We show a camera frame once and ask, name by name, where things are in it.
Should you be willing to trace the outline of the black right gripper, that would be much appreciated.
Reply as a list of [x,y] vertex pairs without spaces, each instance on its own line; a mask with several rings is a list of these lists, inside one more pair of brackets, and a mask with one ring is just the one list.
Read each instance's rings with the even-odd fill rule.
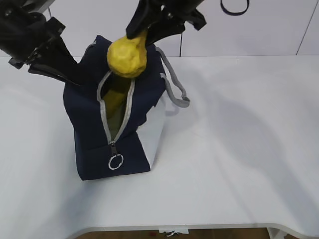
[[141,0],[126,27],[126,37],[136,38],[148,30],[145,46],[185,31],[189,22],[196,30],[206,25],[205,17],[196,8],[202,0]]

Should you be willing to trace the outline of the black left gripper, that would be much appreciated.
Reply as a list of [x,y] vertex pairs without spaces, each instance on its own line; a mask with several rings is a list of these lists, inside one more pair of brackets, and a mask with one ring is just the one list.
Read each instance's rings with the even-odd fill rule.
[[85,71],[60,38],[64,29],[65,25],[56,18],[46,20],[38,12],[3,11],[0,13],[0,49],[11,57],[9,64],[17,69],[30,64],[29,73],[82,85]]

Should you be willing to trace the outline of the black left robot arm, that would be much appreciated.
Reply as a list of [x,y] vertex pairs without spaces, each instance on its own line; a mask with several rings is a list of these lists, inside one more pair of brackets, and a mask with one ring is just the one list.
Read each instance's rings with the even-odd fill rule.
[[29,73],[84,85],[89,77],[61,37],[65,25],[43,14],[50,4],[50,0],[2,0],[0,48],[17,69],[28,65]]

